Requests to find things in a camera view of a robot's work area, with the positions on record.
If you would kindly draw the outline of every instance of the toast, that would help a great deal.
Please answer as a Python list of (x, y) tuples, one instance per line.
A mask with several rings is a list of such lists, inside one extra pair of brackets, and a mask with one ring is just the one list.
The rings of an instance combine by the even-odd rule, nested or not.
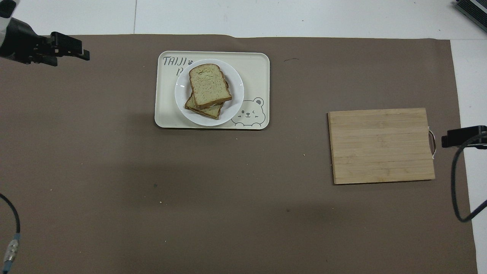
[(205, 109), (198, 109), (196, 108), (196, 105), (194, 104), (194, 97), (193, 93), (191, 93), (191, 96), (188, 98), (186, 101), (186, 104), (184, 104), (185, 109), (189, 109), (191, 111), (194, 111), (198, 114), (201, 114), (203, 116), (212, 118), (217, 120), (218, 117), (220, 116), (220, 111), (222, 110), (223, 103), (219, 103), (213, 106), (210, 106), (209, 108)]
[(202, 110), (232, 100), (225, 76), (215, 64), (203, 64), (191, 69), (189, 82), (196, 109)]

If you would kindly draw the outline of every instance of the black cable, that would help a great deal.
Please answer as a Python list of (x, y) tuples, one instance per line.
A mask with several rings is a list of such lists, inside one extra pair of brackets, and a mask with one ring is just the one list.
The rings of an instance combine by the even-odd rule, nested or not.
[(2, 193), (0, 193), (0, 198), (2, 198), (8, 204), (8, 206), (12, 209), (12, 212), (14, 213), (14, 217), (15, 217), (15, 225), (16, 225), (15, 233), (20, 233), (20, 219), (19, 219), (19, 214), (17, 213), (17, 210), (15, 209), (15, 206)]
[(453, 156), (453, 162), (451, 163), (451, 201), (453, 203), (453, 210), (455, 211), (455, 216), (457, 219), (463, 223), (468, 222), (472, 220), (477, 214), (479, 214), (485, 207), (487, 207), (487, 200), (485, 200), (482, 204), (480, 204), (474, 211), (472, 211), (467, 217), (462, 218), (460, 216), (460, 212), (458, 212), (458, 205), (456, 201), (456, 191), (455, 191), (455, 174), (456, 174), (456, 164), (458, 162), (458, 157), (460, 157), (460, 154), (462, 151), (470, 144), (472, 144), (474, 141), (487, 137), (487, 132), (483, 132), (481, 134), (475, 135), (474, 137), (466, 140), (457, 150), (455, 153), (455, 156)]

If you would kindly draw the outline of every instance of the brown tablecloth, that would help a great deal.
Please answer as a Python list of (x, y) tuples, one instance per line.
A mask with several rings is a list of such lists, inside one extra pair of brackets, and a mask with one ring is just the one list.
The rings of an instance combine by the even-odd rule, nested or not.
[[(91, 61), (0, 60), (0, 192), (16, 273), (475, 273), (471, 224), (436, 179), (333, 185), (327, 113), (425, 107), (460, 127), (450, 43), (433, 39), (80, 36)], [(262, 131), (154, 123), (165, 50), (263, 52)], [(468, 210), (465, 167), (458, 171)], [(0, 244), (13, 216), (0, 206)]]

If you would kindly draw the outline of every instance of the black ribbed object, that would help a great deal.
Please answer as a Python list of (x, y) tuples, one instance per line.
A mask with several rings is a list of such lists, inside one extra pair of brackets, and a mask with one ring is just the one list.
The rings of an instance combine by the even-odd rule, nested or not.
[(460, 0), (455, 7), (487, 32), (487, 0)]

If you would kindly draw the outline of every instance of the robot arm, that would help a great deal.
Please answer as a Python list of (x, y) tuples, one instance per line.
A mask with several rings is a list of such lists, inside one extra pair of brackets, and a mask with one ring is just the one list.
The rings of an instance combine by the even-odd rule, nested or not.
[(57, 57), (72, 56), (90, 60), (90, 52), (78, 39), (52, 32), (50, 37), (37, 35), (25, 22), (12, 18), (20, 0), (0, 0), (0, 57), (30, 64), (57, 66)]

